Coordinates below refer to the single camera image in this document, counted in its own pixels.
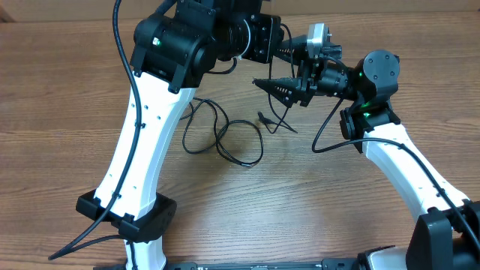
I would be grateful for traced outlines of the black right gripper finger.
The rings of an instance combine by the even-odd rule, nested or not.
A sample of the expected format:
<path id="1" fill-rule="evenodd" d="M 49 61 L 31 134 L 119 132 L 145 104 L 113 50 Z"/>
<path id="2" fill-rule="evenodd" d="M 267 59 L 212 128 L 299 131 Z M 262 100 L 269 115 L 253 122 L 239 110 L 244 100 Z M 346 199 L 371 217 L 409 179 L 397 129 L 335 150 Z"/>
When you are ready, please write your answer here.
<path id="1" fill-rule="evenodd" d="M 293 62 L 296 66 L 309 64 L 307 35 L 303 34 L 292 40 L 282 41 L 274 55 L 289 64 Z"/>
<path id="2" fill-rule="evenodd" d="M 273 96 L 285 107 L 291 108 L 293 104 L 302 107 L 308 105 L 308 93 L 302 90 L 302 79 L 254 79 L 253 84 Z"/>

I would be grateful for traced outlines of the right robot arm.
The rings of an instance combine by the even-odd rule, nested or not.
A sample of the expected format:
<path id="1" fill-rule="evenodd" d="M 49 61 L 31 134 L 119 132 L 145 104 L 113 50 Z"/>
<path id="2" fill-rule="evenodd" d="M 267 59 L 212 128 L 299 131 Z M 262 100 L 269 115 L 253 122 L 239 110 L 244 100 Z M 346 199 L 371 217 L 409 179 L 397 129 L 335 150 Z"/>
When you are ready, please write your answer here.
<path id="1" fill-rule="evenodd" d="M 293 78 L 255 79 L 285 107 L 316 96 L 349 101 L 334 107 L 343 144 L 352 145 L 387 177 L 406 203 L 415 228 L 409 245 L 378 247 L 349 259 L 324 259 L 322 269 L 477 269 L 479 204 L 443 178 L 416 148 L 390 99 L 398 90 L 400 59 L 380 49 L 355 67 L 328 37 L 284 42 L 279 56 L 295 65 Z"/>

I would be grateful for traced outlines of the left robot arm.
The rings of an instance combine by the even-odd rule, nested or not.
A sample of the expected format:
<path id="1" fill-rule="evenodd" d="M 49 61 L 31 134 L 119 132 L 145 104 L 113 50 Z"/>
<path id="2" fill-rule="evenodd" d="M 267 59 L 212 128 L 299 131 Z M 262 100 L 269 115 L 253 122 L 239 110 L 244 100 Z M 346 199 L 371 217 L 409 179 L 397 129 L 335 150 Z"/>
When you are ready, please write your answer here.
<path id="1" fill-rule="evenodd" d="M 176 202 L 157 191 L 170 141 L 205 74 L 217 61 L 269 63 L 281 18 L 260 1 L 164 1 L 135 28 L 126 61 L 130 98 L 106 175 L 76 209 L 110 222 L 124 242 L 123 269 L 165 269 L 162 237 Z"/>

